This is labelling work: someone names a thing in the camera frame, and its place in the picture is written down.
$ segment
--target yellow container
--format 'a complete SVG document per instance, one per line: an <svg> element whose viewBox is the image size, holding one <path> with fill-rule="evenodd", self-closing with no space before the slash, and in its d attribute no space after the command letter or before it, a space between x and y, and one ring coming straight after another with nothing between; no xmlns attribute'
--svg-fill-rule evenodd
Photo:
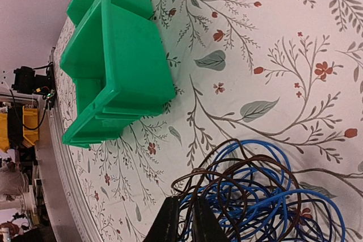
<svg viewBox="0 0 363 242"><path fill-rule="evenodd" d="M27 109L23 107L23 123L28 128L35 128L38 126L38 109ZM23 127L23 144L27 147L34 146L39 140L39 129L27 130Z"/></svg>
<svg viewBox="0 0 363 242"><path fill-rule="evenodd" d="M7 113L0 113L0 149L7 153L10 148L7 137Z"/></svg>

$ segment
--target blue wire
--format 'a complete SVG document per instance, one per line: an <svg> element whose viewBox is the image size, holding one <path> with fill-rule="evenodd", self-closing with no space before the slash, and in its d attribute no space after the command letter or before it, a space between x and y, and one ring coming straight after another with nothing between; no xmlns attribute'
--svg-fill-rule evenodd
<svg viewBox="0 0 363 242"><path fill-rule="evenodd" d="M240 144L242 146L253 144L264 147L272 155L276 162L284 165L289 171L291 171L291 165L287 155L277 146L258 140L244 140L240 141ZM238 145L237 142L224 146L214 158L213 162L215 165L213 165L210 170L218 172L217 169L218 167L221 167L222 164L218 164L218 161L226 159L228 156L231 157L232 152L240 151L239 148L240 145ZM260 182L255 181L254 178L261 169L270 177L274 178L275 181L278 181L279 184L286 189L286 191L283 191L277 186L271 190L269 189L270 185L265 186ZM218 198L220 198L222 203L226 203L228 200L228 206L225 208L227 209L229 217L235 224L240 222L238 224L238 228L241 241L250 239L258 233L261 235L259 237L259 241L280 241L286 230L293 223L296 216L299 216L299 223L294 226L294 229L289 236L284 238L282 241L331 242L333 238L333 226L335 225L336 229L338 225L333 220L331 210L328 207L329 205L332 207L339 220L341 228L340 236L341 241L343 242L345 240L345 225L343 217L336 204L331 199L318 192L307 189L291 189L293 180L291 177L286 178L285 174L286 172L283 169L276 171L266 165L257 169L249 164L246 164L244 168L236 170L230 177L239 184L240 188L242 188L246 196L248 196L246 211L244 211L245 204L242 200L238 199L241 194L240 189L229 181L222 180L216 182L209 186L207 191L206 187L200 187L198 188L198 195L203 194L210 204L212 211L216 215L219 215L220 226L226 232L229 231L229 233L231 233L229 236L229 240L231 242L238 241L237 234L235 233L231 222L222 212ZM206 178L212 182L217 180L219 176L208 174ZM230 198L231 194L237 194L237 197ZM294 208L298 203L297 201L290 201L288 197L293 199L299 194L308 197L307 199L301 200L302 204L312 203L323 206L323 212L326 213L328 222L328 233L323 233L321 226L316 220L306 217L304 214L297 215L296 211L292 210L292 208ZM193 193L190 193L182 199L180 202L181 211L190 206L192 196ZM189 219L186 219L185 222L187 222L186 224L188 224L188 228L180 235L181 238L179 241L182 242L187 241L189 235L192 233L192 215Z"/></svg>

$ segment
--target table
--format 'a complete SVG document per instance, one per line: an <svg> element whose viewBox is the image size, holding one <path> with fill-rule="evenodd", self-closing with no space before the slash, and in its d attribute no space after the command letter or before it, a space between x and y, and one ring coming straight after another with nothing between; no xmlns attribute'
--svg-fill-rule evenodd
<svg viewBox="0 0 363 242"><path fill-rule="evenodd" d="M306 188L334 199L347 239L360 240L362 3L153 0L177 98L165 114L142 118L116 141L69 147L102 239L142 241L172 194L171 182L237 137L280 146ZM54 53L65 129L77 105L59 63L73 32L68 19Z"/></svg>

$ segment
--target floral tablecloth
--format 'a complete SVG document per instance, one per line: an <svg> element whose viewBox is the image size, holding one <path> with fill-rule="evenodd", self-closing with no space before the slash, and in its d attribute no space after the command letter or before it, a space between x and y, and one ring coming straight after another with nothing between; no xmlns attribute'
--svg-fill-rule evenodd
<svg viewBox="0 0 363 242"><path fill-rule="evenodd" d="M135 122L116 141L70 147L104 241L142 241L172 193L171 181L231 137L280 146L301 185L337 203L347 239L361 240L363 0L153 5L177 98L165 114ZM58 64L73 32L67 20L54 54L65 129L77 106Z"/></svg>

